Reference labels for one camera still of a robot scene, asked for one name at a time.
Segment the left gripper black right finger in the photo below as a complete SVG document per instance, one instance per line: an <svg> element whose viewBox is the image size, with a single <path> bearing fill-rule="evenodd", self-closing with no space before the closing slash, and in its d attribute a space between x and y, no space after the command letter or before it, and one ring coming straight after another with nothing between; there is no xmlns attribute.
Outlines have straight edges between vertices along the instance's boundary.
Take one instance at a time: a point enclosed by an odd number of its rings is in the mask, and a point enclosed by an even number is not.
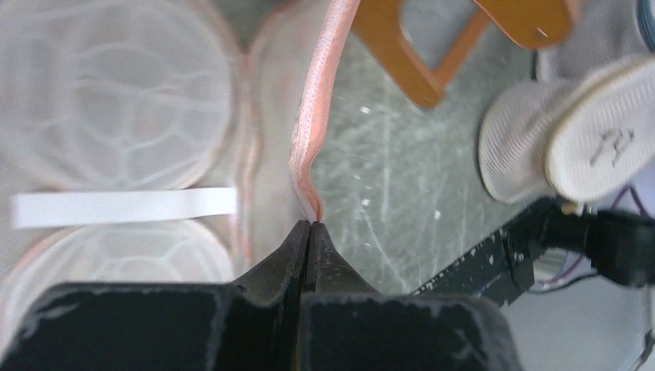
<svg viewBox="0 0 655 371"><path fill-rule="evenodd" d="M310 290L300 300L302 370L519 370L506 318L492 301L461 294L373 290L314 223Z"/></svg>

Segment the floral mesh laundry bag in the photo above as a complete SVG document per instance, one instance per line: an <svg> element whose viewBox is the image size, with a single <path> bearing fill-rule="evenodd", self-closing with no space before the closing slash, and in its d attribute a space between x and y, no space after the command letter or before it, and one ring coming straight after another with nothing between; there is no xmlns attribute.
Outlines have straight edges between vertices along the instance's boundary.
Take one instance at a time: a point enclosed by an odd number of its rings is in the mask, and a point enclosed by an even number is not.
<svg viewBox="0 0 655 371"><path fill-rule="evenodd" d="M1 351L61 283L222 283L321 219L356 1L1 3Z"/></svg>

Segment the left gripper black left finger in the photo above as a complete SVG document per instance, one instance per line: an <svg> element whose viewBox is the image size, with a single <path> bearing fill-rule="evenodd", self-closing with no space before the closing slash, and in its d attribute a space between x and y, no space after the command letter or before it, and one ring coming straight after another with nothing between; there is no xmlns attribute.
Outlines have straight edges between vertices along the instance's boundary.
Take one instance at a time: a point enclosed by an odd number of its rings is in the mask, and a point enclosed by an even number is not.
<svg viewBox="0 0 655 371"><path fill-rule="evenodd" d="M228 284L66 283L23 316L3 370L296 370L311 225Z"/></svg>

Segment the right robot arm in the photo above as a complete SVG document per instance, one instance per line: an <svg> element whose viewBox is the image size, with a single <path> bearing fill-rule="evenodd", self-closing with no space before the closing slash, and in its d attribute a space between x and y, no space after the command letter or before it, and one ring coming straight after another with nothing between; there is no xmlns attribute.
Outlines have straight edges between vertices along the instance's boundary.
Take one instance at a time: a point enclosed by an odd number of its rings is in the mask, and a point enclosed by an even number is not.
<svg viewBox="0 0 655 371"><path fill-rule="evenodd" d="M539 242L581 254L597 273L629 288L654 284L654 219L623 210L550 215Z"/></svg>

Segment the orange wooden shelf rack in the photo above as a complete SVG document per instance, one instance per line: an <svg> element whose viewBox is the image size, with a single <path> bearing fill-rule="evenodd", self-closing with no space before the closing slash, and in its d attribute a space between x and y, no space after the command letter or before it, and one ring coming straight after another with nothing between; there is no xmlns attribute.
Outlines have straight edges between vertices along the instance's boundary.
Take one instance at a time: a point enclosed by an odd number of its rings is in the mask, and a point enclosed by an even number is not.
<svg viewBox="0 0 655 371"><path fill-rule="evenodd" d="M495 25L515 45L543 49L562 42L581 12L580 1L445 1L457 9L451 22L435 12L429 25L439 43L432 59L422 58L411 40L414 22L404 1L362 1L352 31L407 98L419 107L434 108L466 62L489 25Z"/></svg>

